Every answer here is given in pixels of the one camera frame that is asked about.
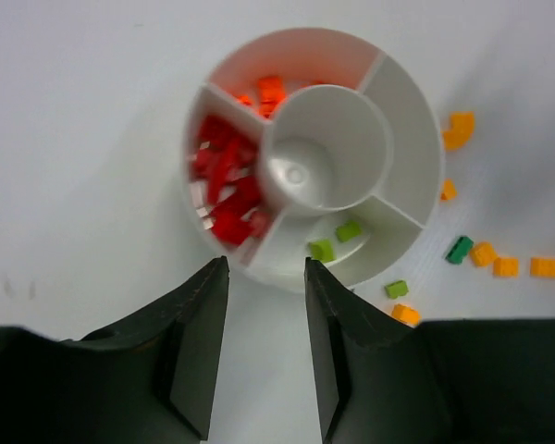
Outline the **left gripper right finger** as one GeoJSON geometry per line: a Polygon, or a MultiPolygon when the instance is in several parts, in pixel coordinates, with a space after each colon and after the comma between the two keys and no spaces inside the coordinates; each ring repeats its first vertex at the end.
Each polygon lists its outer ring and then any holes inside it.
{"type": "Polygon", "coordinates": [[[325,443],[555,443],[555,319],[408,327],[304,271],[325,443]]]}

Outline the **red legos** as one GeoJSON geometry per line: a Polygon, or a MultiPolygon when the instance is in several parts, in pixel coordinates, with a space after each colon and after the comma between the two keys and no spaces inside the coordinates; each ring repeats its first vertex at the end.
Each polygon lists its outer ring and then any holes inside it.
{"type": "Polygon", "coordinates": [[[259,144],[218,115],[203,118],[191,155],[191,173],[204,184],[203,207],[211,219],[212,235],[228,247],[237,247],[263,230],[267,216],[258,207],[264,197],[256,166],[259,144]]]}

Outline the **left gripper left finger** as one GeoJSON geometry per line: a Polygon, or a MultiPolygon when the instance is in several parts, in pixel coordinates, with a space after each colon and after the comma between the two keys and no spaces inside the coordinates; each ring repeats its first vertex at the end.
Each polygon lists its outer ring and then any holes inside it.
{"type": "Polygon", "coordinates": [[[0,443],[199,443],[228,306],[218,257],[79,340],[0,326],[0,443]]]}

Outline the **orange arch lego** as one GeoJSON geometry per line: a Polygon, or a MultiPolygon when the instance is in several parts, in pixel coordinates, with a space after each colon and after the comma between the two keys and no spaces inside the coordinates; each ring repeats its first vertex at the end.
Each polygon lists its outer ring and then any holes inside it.
{"type": "Polygon", "coordinates": [[[442,132],[444,147],[448,152],[456,151],[467,144],[475,132],[475,113],[454,112],[450,115],[450,125],[442,132]]]}

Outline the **orange legos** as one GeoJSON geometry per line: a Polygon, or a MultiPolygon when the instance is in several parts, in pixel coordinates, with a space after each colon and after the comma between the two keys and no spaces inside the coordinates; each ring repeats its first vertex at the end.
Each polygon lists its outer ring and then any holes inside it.
{"type": "Polygon", "coordinates": [[[280,76],[267,76],[258,79],[257,112],[261,117],[271,118],[276,108],[286,100],[286,86],[280,76]]]}

